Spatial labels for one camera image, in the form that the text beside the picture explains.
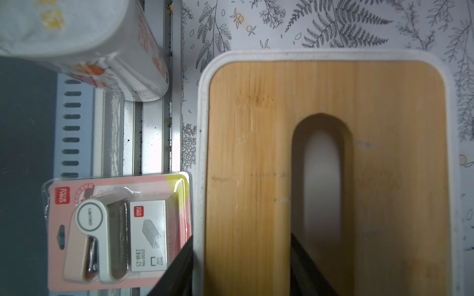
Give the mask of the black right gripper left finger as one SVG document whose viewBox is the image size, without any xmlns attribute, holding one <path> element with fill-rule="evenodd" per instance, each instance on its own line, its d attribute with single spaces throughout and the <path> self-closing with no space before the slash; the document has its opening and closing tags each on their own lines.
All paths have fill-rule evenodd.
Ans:
<svg viewBox="0 0 474 296">
<path fill-rule="evenodd" d="M 192 296 L 193 260 L 191 236 L 148 296 Z"/>
</svg>

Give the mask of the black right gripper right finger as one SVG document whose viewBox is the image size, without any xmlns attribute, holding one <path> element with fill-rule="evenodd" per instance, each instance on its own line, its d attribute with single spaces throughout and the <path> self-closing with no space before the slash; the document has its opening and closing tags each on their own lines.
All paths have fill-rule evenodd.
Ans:
<svg viewBox="0 0 474 296">
<path fill-rule="evenodd" d="M 290 267 L 291 296 L 338 295 L 294 234 L 291 234 Z"/>
</svg>

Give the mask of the bamboo lid tissue box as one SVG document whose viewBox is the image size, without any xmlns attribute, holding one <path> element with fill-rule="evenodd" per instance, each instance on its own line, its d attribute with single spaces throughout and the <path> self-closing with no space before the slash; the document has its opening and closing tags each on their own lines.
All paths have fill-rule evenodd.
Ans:
<svg viewBox="0 0 474 296">
<path fill-rule="evenodd" d="M 230 51 L 198 91 L 193 293 L 461 296 L 454 86 L 416 50 Z"/>
</svg>

